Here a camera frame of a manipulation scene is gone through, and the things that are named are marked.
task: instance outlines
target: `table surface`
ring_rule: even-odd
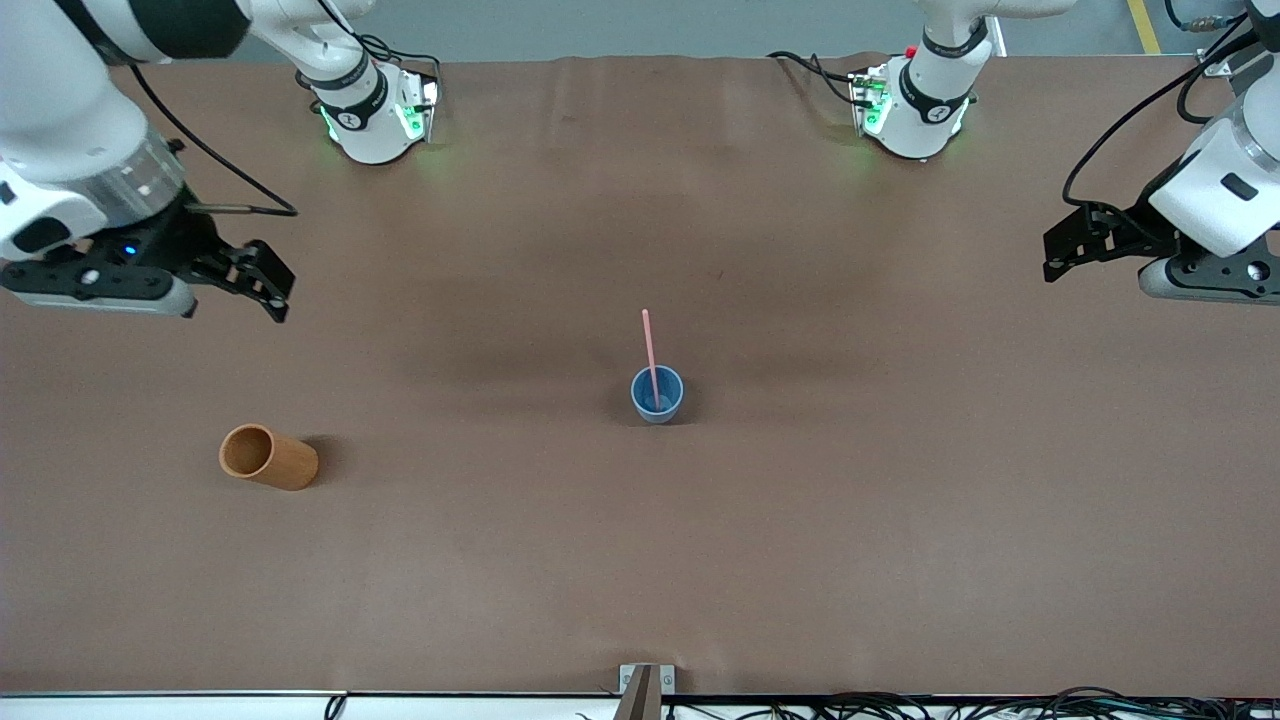
[[[1041,278],[1065,172],[1185,64],[995,60],[927,164],[772,61],[447,67],[438,142],[379,168],[288,68],[148,70],[302,210],[220,220],[293,311],[0,299],[0,688],[663,661],[690,692],[1280,694],[1280,313],[1149,300],[1137,260]],[[1130,200],[1192,133],[1158,105],[1079,192]],[[672,427],[630,407],[641,307]],[[246,421],[314,442],[317,484],[223,475]]]

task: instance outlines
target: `blue cup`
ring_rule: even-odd
[[[680,402],[685,400],[685,380],[680,374],[666,365],[658,365],[658,397],[662,405],[653,401],[653,379],[649,377],[649,368],[636,373],[631,380],[631,404],[636,406],[636,413],[646,423],[660,425],[676,416]]]

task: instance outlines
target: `yellow line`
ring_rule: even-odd
[[[1133,15],[1133,27],[1138,31],[1138,40],[1142,41],[1142,51],[1148,55],[1160,55],[1160,41],[1156,40],[1156,28],[1151,24],[1151,15],[1147,14],[1144,0],[1128,0],[1129,14]]]

